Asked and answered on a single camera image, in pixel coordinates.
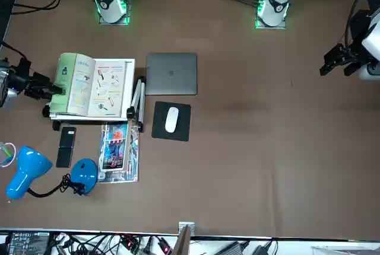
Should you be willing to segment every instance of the brown table surface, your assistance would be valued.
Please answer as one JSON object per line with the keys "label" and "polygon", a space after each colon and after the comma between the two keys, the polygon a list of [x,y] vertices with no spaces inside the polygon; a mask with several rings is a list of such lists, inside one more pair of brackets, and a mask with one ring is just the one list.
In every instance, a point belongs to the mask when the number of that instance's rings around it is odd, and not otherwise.
{"label": "brown table surface", "polygon": [[[137,68],[151,52],[197,52],[198,95],[147,96],[138,182],[10,203],[2,192],[0,226],[175,233],[194,221],[198,235],[379,239],[380,85],[318,71],[352,2],[292,0],[287,30],[256,30],[253,10],[230,0],[134,0],[129,26],[98,25],[91,0],[13,16],[5,41],[42,74],[54,76],[62,52]],[[192,106],[189,142],[151,137],[157,100]],[[55,164],[60,133],[44,103],[21,95],[2,109],[0,139]],[[97,160],[100,126],[77,128],[74,162]],[[33,189],[68,172],[54,167]],[[0,171],[2,191],[11,177]]]}

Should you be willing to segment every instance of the comic book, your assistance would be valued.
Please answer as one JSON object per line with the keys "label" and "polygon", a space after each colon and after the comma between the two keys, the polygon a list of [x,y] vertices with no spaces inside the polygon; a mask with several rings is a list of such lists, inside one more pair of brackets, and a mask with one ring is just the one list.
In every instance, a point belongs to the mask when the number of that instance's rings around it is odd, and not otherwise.
{"label": "comic book", "polygon": [[138,180],[138,126],[132,122],[102,126],[99,183]]}

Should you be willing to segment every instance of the smartphone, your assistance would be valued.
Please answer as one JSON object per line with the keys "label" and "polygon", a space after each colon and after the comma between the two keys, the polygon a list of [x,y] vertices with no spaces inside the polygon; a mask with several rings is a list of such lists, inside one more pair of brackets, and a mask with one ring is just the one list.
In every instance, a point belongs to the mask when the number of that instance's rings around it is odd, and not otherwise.
{"label": "smartphone", "polygon": [[59,141],[58,156],[56,167],[69,168],[71,165],[72,151],[74,150],[74,141],[77,128],[67,126],[62,129],[61,140]]}

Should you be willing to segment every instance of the book page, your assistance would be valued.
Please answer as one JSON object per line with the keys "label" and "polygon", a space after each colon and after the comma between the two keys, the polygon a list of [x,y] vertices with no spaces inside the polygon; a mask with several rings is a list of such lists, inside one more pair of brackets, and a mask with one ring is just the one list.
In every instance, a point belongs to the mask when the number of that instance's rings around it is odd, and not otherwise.
{"label": "book page", "polygon": [[86,55],[77,55],[70,89],[68,113],[80,116],[87,115],[94,69],[94,59]]}
{"label": "book page", "polygon": [[96,62],[88,116],[121,116],[125,70],[124,60]]}
{"label": "book page", "polygon": [[69,94],[76,58],[76,53],[63,53],[58,60],[54,85],[62,88],[62,94],[53,95],[50,104],[51,113],[67,113],[67,106],[69,103]]}

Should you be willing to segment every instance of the open book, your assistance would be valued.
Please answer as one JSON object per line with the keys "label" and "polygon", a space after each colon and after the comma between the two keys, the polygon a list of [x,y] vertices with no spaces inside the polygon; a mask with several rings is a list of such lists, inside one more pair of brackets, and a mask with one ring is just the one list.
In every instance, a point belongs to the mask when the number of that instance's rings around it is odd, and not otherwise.
{"label": "open book", "polygon": [[92,59],[63,53],[54,84],[50,117],[62,120],[126,120],[131,105],[134,59]]}

